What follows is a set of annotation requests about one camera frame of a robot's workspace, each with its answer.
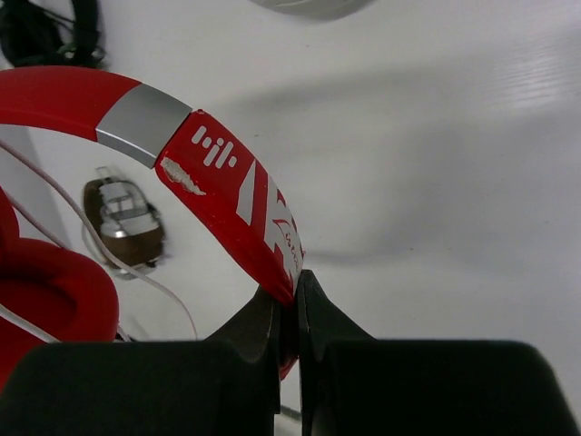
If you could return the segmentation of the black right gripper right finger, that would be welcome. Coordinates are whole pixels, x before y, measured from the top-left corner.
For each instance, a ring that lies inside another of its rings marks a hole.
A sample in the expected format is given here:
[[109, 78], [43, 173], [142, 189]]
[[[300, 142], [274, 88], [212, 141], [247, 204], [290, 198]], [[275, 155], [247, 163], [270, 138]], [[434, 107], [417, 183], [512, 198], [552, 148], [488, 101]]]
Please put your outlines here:
[[311, 271], [296, 291], [306, 435], [577, 435], [557, 378], [515, 341], [376, 339]]

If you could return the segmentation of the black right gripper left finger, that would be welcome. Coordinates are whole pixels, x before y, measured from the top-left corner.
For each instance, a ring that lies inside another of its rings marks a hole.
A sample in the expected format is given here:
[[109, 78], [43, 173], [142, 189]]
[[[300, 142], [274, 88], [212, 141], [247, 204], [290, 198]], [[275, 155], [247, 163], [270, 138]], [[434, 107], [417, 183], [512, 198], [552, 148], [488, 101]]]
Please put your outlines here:
[[202, 341], [44, 345], [1, 394], [4, 435], [270, 435], [278, 304], [257, 291]]

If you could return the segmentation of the red headphones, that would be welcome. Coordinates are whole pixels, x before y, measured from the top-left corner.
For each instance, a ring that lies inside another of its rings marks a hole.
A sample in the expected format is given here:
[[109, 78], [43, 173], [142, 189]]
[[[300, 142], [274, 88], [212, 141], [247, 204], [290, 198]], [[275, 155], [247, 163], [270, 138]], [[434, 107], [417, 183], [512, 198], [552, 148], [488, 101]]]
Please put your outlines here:
[[[1, 121], [78, 136], [154, 169], [233, 260], [275, 300], [295, 299], [303, 250], [276, 183], [228, 129], [203, 110], [132, 78], [74, 66], [1, 73]], [[119, 303], [87, 257], [20, 234], [1, 201], [1, 293], [65, 341], [108, 342]]]

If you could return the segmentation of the brown silver headphones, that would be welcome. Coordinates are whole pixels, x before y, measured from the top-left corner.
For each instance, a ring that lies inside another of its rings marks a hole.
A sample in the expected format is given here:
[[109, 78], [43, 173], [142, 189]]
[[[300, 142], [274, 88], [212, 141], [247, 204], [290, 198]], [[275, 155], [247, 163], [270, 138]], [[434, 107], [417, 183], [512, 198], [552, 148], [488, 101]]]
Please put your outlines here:
[[142, 189], [107, 166], [83, 188], [83, 210], [103, 245], [120, 261], [148, 274], [162, 261], [161, 215]]

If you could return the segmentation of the grey white headphones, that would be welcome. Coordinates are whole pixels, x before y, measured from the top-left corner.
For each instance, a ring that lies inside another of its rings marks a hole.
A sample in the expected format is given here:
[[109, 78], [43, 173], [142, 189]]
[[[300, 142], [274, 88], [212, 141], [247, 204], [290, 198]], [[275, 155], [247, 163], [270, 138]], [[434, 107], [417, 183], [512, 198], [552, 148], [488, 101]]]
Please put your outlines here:
[[252, 2], [277, 14], [318, 21], [337, 20], [374, 3], [373, 0], [252, 0]]

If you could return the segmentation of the black headphones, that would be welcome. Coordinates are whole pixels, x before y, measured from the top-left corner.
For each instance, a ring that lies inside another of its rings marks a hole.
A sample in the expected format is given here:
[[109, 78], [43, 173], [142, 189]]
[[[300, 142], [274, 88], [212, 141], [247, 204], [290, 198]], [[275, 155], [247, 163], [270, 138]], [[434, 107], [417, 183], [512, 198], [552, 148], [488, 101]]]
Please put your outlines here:
[[97, 1], [73, 1], [67, 18], [31, 1], [1, 3], [1, 52], [14, 68], [80, 66], [102, 69]]

